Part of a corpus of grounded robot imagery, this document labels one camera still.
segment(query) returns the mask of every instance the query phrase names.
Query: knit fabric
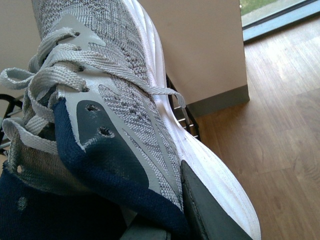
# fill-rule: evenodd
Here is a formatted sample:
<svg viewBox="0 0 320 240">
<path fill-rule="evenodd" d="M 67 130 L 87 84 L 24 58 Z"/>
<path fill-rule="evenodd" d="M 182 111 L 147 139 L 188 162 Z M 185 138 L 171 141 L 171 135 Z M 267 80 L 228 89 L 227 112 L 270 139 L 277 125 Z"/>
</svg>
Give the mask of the knit fabric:
<svg viewBox="0 0 320 240">
<path fill-rule="evenodd" d="M 43 192 L 2 172 L 1 240 L 118 240 L 126 227 L 119 206 L 96 194 Z"/>
</svg>

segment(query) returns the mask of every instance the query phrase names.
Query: wall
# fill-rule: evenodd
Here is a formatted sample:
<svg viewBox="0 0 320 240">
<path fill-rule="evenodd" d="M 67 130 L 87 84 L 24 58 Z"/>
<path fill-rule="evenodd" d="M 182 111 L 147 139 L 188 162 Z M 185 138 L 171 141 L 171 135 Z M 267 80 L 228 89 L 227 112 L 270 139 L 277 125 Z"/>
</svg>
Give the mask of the wall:
<svg viewBox="0 0 320 240">
<path fill-rule="evenodd" d="M 31 0 L 0 0 L 0 23 L 0 72 L 14 67 L 28 69 L 40 44 Z M 23 93 L 0 86 L 0 94 L 18 97 Z M 7 102 L 1 100 L 0 117 L 6 109 Z"/>
<path fill-rule="evenodd" d="M 238 0 L 139 2 L 159 32 L 166 72 L 187 104 L 210 106 L 212 96 L 223 101 L 223 93 L 238 98 L 230 104 L 249 100 Z"/>
</svg>

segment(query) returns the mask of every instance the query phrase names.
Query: shoe upper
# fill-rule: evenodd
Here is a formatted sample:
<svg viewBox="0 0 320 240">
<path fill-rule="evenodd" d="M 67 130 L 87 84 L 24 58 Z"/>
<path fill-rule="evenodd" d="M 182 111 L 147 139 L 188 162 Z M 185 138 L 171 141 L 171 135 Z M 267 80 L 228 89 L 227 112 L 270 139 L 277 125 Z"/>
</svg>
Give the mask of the shoe upper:
<svg viewBox="0 0 320 240">
<path fill-rule="evenodd" d="M 29 71 L 0 75 L 6 87 L 27 87 L 23 120 L 3 122 L 9 170 L 38 190 L 94 192 L 187 234 L 180 160 L 152 98 L 176 94 L 184 107 L 182 96 L 149 86 L 121 1 L 46 2 L 33 1 L 42 42 Z"/>
</svg>

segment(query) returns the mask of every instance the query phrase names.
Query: shoe sole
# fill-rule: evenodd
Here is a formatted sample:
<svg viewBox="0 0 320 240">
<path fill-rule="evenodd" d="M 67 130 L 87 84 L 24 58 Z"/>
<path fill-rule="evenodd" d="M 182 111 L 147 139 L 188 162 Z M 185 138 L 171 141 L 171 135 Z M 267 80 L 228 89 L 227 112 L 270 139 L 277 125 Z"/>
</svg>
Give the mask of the shoe sole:
<svg viewBox="0 0 320 240">
<path fill-rule="evenodd" d="M 186 161 L 181 163 L 184 215 L 193 240 L 252 240 L 223 210 Z"/>
<path fill-rule="evenodd" d="M 162 45 L 153 22 L 136 0 L 122 2 L 131 14 L 142 40 L 149 70 L 149 84 L 167 87 Z M 254 240 L 260 240 L 257 214 L 236 177 L 210 149 L 182 128 L 172 112 L 167 96 L 153 98 L 177 147 L 179 158 L 188 163 L 223 210 Z"/>
</svg>

